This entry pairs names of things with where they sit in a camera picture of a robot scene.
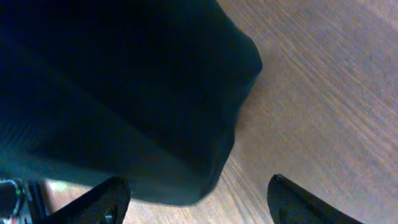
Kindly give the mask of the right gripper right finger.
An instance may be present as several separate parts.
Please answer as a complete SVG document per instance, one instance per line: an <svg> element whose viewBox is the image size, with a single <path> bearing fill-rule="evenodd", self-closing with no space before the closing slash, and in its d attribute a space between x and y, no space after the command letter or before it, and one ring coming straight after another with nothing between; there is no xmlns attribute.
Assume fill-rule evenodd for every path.
<svg viewBox="0 0 398 224"><path fill-rule="evenodd" d="M269 181L267 204L275 224L362 224L281 174Z"/></svg>

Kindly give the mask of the black t-shirt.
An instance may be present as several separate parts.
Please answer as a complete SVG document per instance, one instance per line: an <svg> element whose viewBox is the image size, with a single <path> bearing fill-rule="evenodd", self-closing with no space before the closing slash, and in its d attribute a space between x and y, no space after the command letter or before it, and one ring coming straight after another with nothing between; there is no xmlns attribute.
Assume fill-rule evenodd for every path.
<svg viewBox="0 0 398 224"><path fill-rule="evenodd" d="M2 0L1 176L193 205L261 70L216 1Z"/></svg>

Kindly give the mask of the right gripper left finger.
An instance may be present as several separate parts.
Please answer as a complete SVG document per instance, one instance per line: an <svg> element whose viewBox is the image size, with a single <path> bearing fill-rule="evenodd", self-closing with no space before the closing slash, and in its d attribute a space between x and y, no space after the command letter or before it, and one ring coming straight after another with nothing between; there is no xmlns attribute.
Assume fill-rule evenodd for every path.
<svg viewBox="0 0 398 224"><path fill-rule="evenodd" d="M129 184L112 177L40 221L41 224L122 224L131 199Z"/></svg>

